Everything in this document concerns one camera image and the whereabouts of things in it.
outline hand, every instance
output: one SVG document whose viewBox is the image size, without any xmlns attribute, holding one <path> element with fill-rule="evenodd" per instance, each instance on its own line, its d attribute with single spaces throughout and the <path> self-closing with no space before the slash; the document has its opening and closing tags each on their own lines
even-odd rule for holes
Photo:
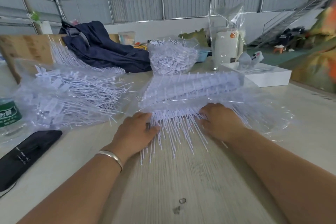
<svg viewBox="0 0 336 224">
<path fill-rule="evenodd" d="M 200 120 L 204 130 L 212 137 L 226 143 L 244 136 L 247 130 L 235 112 L 222 104 L 207 104 L 199 113 L 208 117 L 208 120 Z"/>
<path fill-rule="evenodd" d="M 144 149 L 158 133 L 159 126 L 146 129 L 146 122 L 151 116 L 151 113 L 137 112 L 132 117 L 127 117 L 119 126 L 113 141 L 103 150 L 113 152 L 124 164 L 128 158 Z"/>
</svg>

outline cardboard box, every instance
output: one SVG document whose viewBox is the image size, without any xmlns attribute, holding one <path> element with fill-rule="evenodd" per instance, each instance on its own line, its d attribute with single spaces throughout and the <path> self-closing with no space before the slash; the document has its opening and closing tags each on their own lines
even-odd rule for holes
<svg viewBox="0 0 336 224">
<path fill-rule="evenodd" d="M 250 79 L 252 82 L 258 85 L 258 87 L 270 87 L 270 86 L 280 86 L 280 85 L 288 85 L 289 79 L 291 78 L 291 70 L 287 70 L 280 67 L 274 67 L 272 71 L 266 72 L 254 72 L 254 73 L 243 73 L 242 71 L 238 71 L 237 67 L 239 62 L 235 63 L 225 63 L 222 64 L 223 71 L 236 71 L 238 73 L 242 73 L 246 78 Z M 258 63 L 254 69 L 265 68 L 269 69 L 273 66 Z"/>
<path fill-rule="evenodd" d="M 111 40 L 119 43 L 118 34 L 109 35 Z M 29 59 L 43 64 L 52 64 L 49 41 L 64 45 L 62 36 L 64 35 L 0 35 L 0 52 L 17 83 L 21 78 L 15 71 L 14 59 Z"/>
</svg>

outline staircase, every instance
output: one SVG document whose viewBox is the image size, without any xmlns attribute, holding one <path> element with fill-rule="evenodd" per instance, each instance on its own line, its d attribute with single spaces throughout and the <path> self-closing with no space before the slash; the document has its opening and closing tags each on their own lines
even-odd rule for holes
<svg viewBox="0 0 336 224">
<path fill-rule="evenodd" d="M 291 23 L 302 17 L 303 15 L 307 14 L 309 11 L 313 10 L 316 7 L 321 6 L 323 3 L 325 3 L 328 0 L 307 0 L 304 4 L 302 4 L 300 7 L 298 7 L 292 14 L 289 16 L 285 16 L 282 14 L 282 16 L 279 16 L 278 14 L 276 17 L 271 19 L 274 21 L 269 26 L 266 26 L 269 22 L 267 22 L 264 25 L 264 29 L 262 34 L 252 41 L 249 45 L 250 46 L 256 46 L 256 48 L 261 47 L 262 45 L 270 42 L 271 40 L 274 40 L 275 37 L 279 34 L 281 34 Z"/>
</svg>

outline bangle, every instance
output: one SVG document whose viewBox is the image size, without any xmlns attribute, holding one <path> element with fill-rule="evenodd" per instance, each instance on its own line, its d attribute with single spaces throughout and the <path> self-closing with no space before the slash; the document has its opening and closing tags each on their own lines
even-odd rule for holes
<svg viewBox="0 0 336 224">
<path fill-rule="evenodd" d="M 118 158 L 116 156 L 116 154 L 114 154 L 110 151 L 99 151 L 99 152 L 97 152 L 97 154 L 103 154 L 103 155 L 107 155 L 107 156 L 113 158 L 118 163 L 118 165 L 120 166 L 120 168 L 121 168 L 120 172 L 123 171 L 123 165 L 121 164 L 120 158 Z"/>
</svg>

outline table surface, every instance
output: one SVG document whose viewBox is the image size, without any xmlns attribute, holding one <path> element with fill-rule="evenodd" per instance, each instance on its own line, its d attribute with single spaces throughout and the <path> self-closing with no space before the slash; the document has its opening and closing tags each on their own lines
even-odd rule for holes
<svg viewBox="0 0 336 224">
<path fill-rule="evenodd" d="M 207 61 L 193 71 L 209 69 Z M 7 88 L 15 87 L 6 66 L 0 68 L 0 76 Z M 138 76 L 148 79 L 151 73 Z M 272 139 L 336 174 L 336 100 L 294 84 L 264 89 L 295 115 L 294 122 Z M 117 127 L 104 123 L 62 137 L 0 199 L 1 222 L 16 223 L 109 143 Z M 146 160 L 141 166 L 139 155 L 134 156 L 117 179 L 100 223 L 287 223 L 242 159 L 213 141 L 209 152 L 199 139 L 193 142 L 195 155 L 187 145 L 178 145 L 173 159 L 169 143 L 163 141 L 164 150 L 156 148 L 152 163 Z M 183 205 L 181 198 L 187 200 Z"/>
</svg>

